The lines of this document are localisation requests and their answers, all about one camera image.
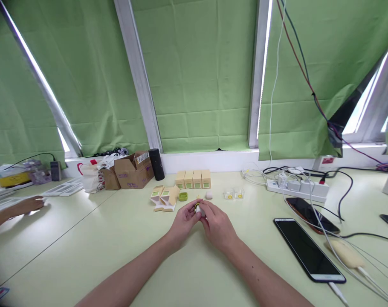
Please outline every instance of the power strip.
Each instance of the power strip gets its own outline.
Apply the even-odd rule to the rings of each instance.
[[[324,203],[326,201],[326,196],[315,195],[315,187],[317,184],[318,183],[316,182],[315,186],[313,187],[312,200],[320,202],[320,203]],[[327,187],[327,189],[329,189],[329,186],[327,184],[324,184],[322,186],[323,186],[323,188]],[[310,199],[310,194],[288,190],[288,184],[287,184],[286,188],[284,188],[284,189],[280,188],[278,186],[278,182],[276,180],[267,179],[266,180],[266,188],[268,189],[268,191],[271,191],[271,192],[276,192],[276,193],[282,194],[282,191],[283,191],[283,193],[285,195],[300,197],[300,198],[304,198],[307,200]]]

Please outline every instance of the red wire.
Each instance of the red wire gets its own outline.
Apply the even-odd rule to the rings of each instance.
[[[279,14],[281,14],[281,20],[283,20],[283,19],[284,19],[284,16],[282,15],[282,10],[281,10],[281,5],[279,4],[279,0],[276,0],[276,3],[277,3],[277,5],[278,5]],[[291,39],[289,38],[289,34],[288,34],[288,30],[287,30],[287,26],[286,26],[285,22],[284,22],[284,29],[285,29],[285,33],[286,33],[287,38],[288,38],[288,42],[289,42],[289,44],[291,45],[293,54],[294,54],[294,56],[295,56],[295,58],[296,58],[296,60],[297,60],[297,62],[298,62],[298,65],[299,65],[299,67],[300,67],[300,69],[301,69],[301,71],[302,71],[302,74],[304,75],[304,78],[305,78],[305,80],[306,80],[306,83],[308,83],[308,86],[309,86],[310,90],[311,90],[312,93],[313,93],[313,98],[316,100],[316,103],[317,103],[317,105],[318,105],[320,111],[324,114],[324,112],[323,112],[323,110],[322,110],[322,108],[321,108],[321,105],[319,104],[319,100],[317,99],[317,97],[316,97],[316,95],[315,95],[315,91],[313,90],[312,85],[310,84],[308,78],[307,78],[306,75],[305,75],[304,69],[302,68],[301,62],[299,61],[299,58],[298,58],[298,56],[297,56],[297,54],[296,54],[296,51],[295,51],[295,48],[293,47],[292,41],[291,41]],[[371,156],[365,154],[364,152],[362,152],[362,151],[360,151],[360,150],[357,150],[357,149],[354,148],[350,143],[346,142],[346,141],[339,135],[339,133],[338,133],[338,131],[336,130],[336,128],[333,127],[333,131],[335,132],[336,136],[337,136],[339,139],[341,139],[342,141],[344,141],[344,142],[345,142],[350,148],[352,148],[353,150],[357,151],[358,153],[361,153],[361,154],[365,155],[366,157],[368,157],[368,158],[370,158],[370,159],[376,161],[376,162],[379,163],[379,164],[383,164],[383,163],[380,162],[378,159],[373,158],[373,157],[371,157]]]

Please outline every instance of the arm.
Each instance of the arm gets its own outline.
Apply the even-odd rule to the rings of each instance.
[[[200,219],[207,238],[236,267],[260,306],[312,306],[239,239],[227,214],[208,201],[200,207],[207,216]]]
[[[182,207],[170,230],[160,240],[101,282],[76,307],[129,306],[159,265],[181,247],[198,222],[201,213],[195,214],[194,206],[200,201]]]
[[[0,211],[0,226],[12,217],[39,210],[43,207],[43,196],[34,196],[25,199],[12,207]]]

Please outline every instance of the black cylinder speaker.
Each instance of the black cylinder speaker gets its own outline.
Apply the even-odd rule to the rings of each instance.
[[[153,166],[154,177],[157,181],[164,179],[163,164],[161,164],[160,151],[155,149],[150,149],[148,151],[150,157],[151,165]]]

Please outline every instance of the light green desk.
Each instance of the light green desk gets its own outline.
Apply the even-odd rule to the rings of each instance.
[[[365,171],[349,173],[355,183],[342,204],[342,216],[346,222],[341,225],[336,217],[327,212],[324,215],[340,227],[343,235],[374,232],[388,236],[388,225],[379,218],[381,213],[388,214],[388,195],[381,192],[387,175]],[[161,182],[153,179],[142,190],[120,190],[103,201],[96,210],[10,278],[4,284],[10,291],[2,302],[28,307],[73,306],[103,279],[144,251],[169,229],[176,213],[153,212],[149,196],[154,186],[172,185],[174,178],[175,175],[167,175]],[[229,215],[239,237],[262,261],[315,306],[342,306],[328,285],[313,283],[307,277],[273,224],[274,218],[297,219],[285,205],[281,194],[268,192],[265,187],[246,182],[240,173],[213,173],[211,178],[213,203]],[[326,207],[335,211],[348,187],[349,179],[338,174],[336,178],[327,180],[327,183],[331,190]],[[224,200],[223,188],[235,186],[244,187],[245,199]],[[188,190],[188,200],[195,199],[197,194],[203,196],[205,192]],[[79,202],[82,200],[86,198],[74,196],[56,202],[65,201],[70,208],[76,208],[81,206]],[[66,213],[68,216],[73,214],[69,209]],[[64,223],[64,218],[52,217],[55,214],[58,212],[47,212],[33,226],[43,223],[42,220],[47,218],[55,223]],[[52,232],[46,225],[43,232]],[[303,227],[319,246],[323,246],[323,236],[305,225]],[[24,234],[20,238],[21,242],[15,243],[16,252],[34,239]],[[354,237],[350,241],[388,265],[388,242],[372,237]],[[11,242],[5,244],[10,244],[9,250],[13,250]],[[341,285],[340,289],[351,306],[388,306],[342,269],[330,252],[325,248],[323,250],[347,278],[347,283]],[[0,266],[7,266],[4,261],[0,259]],[[388,280],[370,265],[367,271],[388,292]],[[133,306],[197,307],[199,304],[256,306],[238,273],[208,244],[200,223],[194,227],[185,246],[168,258],[145,284]]]
[[[67,180],[33,185],[16,191],[11,197],[39,195],[64,181]],[[48,197],[42,210],[4,223],[0,227],[0,285],[114,193],[103,190],[87,194],[82,190],[69,197]]]

